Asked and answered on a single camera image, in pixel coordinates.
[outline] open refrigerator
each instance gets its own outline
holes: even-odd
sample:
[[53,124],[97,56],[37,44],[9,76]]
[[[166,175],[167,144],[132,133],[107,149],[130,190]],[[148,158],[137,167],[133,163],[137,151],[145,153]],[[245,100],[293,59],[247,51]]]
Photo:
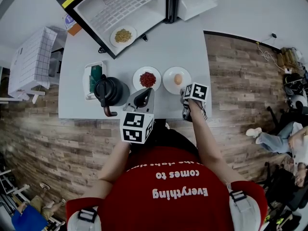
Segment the open refrigerator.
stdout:
[[112,57],[130,45],[114,45],[117,28],[136,30],[133,41],[160,22],[188,20],[217,6],[218,0],[57,0],[64,10]]

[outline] refrigerator shelf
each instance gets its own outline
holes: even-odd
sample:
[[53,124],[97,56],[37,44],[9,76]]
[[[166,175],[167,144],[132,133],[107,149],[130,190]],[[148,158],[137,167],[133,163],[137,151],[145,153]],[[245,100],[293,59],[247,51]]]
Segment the refrigerator shelf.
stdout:
[[94,16],[90,23],[99,32],[105,33],[119,21],[152,0],[114,0],[107,8]]

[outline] plate of red chili peppers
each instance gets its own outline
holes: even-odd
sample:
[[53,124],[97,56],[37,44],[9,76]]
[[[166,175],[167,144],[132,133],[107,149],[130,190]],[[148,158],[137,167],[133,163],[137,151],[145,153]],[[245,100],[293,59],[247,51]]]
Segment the plate of red chili peppers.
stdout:
[[152,87],[157,90],[162,82],[162,77],[154,67],[145,66],[139,68],[133,76],[133,84],[136,90]]

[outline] white plate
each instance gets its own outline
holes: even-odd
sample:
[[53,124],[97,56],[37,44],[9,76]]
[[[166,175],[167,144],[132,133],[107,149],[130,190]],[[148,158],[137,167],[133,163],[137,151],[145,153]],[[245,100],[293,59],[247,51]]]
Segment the white plate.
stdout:
[[142,86],[142,84],[140,83],[140,76],[143,75],[145,72],[149,72],[155,75],[156,82],[152,86],[152,88],[154,90],[157,90],[160,87],[160,84],[162,83],[162,77],[156,68],[150,67],[150,66],[141,67],[134,73],[134,76],[133,76],[134,87],[136,88],[136,90],[141,90],[141,89],[146,88]]
[[[182,83],[179,85],[174,82],[174,76],[176,74],[180,74],[182,76]],[[164,73],[163,83],[167,91],[172,94],[179,95],[181,88],[184,88],[192,83],[192,77],[185,68],[171,67]]]
[[[121,42],[116,42],[116,39],[115,39],[115,35],[118,31],[122,30],[122,29],[125,29],[129,32],[131,32],[131,39],[125,43],[121,43]],[[118,27],[116,30],[114,30],[110,36],[110,42],[112,43],[113,46],[117,47],[117,48],[122,48],[122,47],[127,47],[128,45],[130,45],[132,42],[135,41],[137,37],[137,31],[135,28],[133,28],[132,26],[128,26],[128,25],[124,25],[124,26],[120,26]]]

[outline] black kettle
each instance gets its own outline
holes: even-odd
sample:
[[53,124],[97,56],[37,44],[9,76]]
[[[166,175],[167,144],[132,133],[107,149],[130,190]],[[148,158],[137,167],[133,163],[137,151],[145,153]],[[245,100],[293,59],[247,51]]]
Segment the black kettle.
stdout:
[[117,112],[111,112],[110,106],[124,105],[130,95],[128,86],[114,77],[102,75],[94,86],[94,95],[104,108],[105,115],[116,116]]

